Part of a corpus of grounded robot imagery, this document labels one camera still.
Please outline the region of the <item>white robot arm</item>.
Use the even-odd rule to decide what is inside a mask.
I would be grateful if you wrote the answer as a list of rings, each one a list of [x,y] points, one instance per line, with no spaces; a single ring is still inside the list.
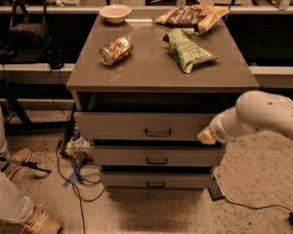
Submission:
[[[293,141],[293,101],[260,91],[244,93],[234,107],[215,116],[197,138],[204,144],[227,143],[260,131],[271,131]]]

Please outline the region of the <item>yellow-white gripper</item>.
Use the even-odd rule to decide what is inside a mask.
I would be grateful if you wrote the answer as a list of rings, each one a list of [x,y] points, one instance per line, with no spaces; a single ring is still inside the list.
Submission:
[[[201,141],[203,144],[209,144],[213,145],[216,143],[216,139],[211,133],[210,129],[208,127],[204,128],[198,135],[197,138],[199,141]]]

